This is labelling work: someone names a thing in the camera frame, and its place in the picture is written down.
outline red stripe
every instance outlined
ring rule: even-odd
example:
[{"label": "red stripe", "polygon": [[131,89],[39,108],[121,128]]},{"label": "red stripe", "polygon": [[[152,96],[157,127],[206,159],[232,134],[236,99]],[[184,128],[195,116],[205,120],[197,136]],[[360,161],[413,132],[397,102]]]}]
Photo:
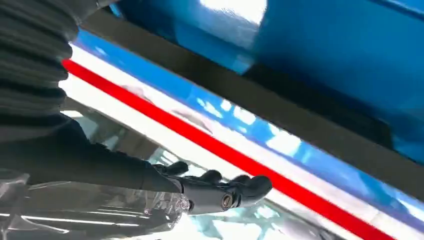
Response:
[{"label": "red stripe", "polygon": [[258,163],[254,159],[231,148],[230,146],[216,140],[205,132],[193,127],[176,116],[160,109],[150,102],[132,94],[126,89],[108,81],[95,74],[85,67],[67,60],[64,66],[76,77],[86,81],[94,87],[102,90],[108,95],[120,100],[128,106],[134,108],[147,117],[168,127],[185,138],[193,141],[204,149],[228,161],[234,166],[242,169],[250,175],[268,176],[273,183],[273,187],[297,202],[305,205],[309,209],[333,221],[346,230],[354,233],[364,240],[394,240],[386,233],[380,231],[365,221],[344,211],[335,204],[321,198],[308,189],[296,184],[290,179],[280,175],[274,170]]}]

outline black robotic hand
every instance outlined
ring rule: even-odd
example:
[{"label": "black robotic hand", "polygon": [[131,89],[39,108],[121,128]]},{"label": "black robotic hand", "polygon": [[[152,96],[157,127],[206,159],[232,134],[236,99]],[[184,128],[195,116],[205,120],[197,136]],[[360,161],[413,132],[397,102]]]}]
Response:
[{"label": "black robotic hand", "polygon": [[202,176],[184,176],[189,168],[182,161],[168,167],[154,165],[164,177],[173,181],[190,201],[189,214],[224,212],[231,208],[249,207],[262,200],[272,189],[266,176],[238,176],[222,182],[221,173],[209,170]]}]

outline glossy blue paint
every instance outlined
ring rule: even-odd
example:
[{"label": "glossy blue paint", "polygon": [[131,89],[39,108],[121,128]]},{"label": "glossy blue paint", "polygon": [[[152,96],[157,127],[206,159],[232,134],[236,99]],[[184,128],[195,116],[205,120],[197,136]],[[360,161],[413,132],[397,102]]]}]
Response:
[{"label": "glossy blue paint", "polygon": [[[101,38],[82,31],[75,44],[327,182],[424,231],[424,223],[411,215],[400,202],[407,202],[424,211],[424,205],[417,200],[289,135],[252,113],[243,112],[221,97]],[[273,139],[281,136],[285,137],[278,140],[280,144],[270,144]],[[289,145],[290,148],[278,147]]]},{"label": "glossy blue paint", "polygon": [[423,1],[124,0],[119,7],[129,21],[239,74],[260,62],[336,90],[388,123],[397,151],[424,162]]}]

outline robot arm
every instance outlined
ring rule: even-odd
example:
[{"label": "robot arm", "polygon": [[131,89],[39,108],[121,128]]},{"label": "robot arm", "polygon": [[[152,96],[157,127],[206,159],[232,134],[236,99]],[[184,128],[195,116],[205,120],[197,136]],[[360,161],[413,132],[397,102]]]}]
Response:
[{"label": "robot arm", "polygon": [[191,214],[249,206],[271,190],[265,176],[229,183],[220,183],[215,171],[179,177],[184,164],[152,166],[91,144],[76,121],[60,114],[66,94],[58,83],[67,78],[62,61],[72,55],[68,42],[76,38],[78,24],[115,0],[1,2],[0,168],[28,173],[33,184],[74,181],[183,193]]}]

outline clear plastic cover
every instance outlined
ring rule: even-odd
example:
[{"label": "clear plastic cover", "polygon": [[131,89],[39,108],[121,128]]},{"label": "clear plastic cover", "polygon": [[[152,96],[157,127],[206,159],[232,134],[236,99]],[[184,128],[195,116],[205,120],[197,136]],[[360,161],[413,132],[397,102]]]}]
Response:
[{"label": "clear plastic cover", "polygon": [[0,170],[0,240],[120,240],[170,231],[188,211],[179,193],[80,182],[27,186]]}]

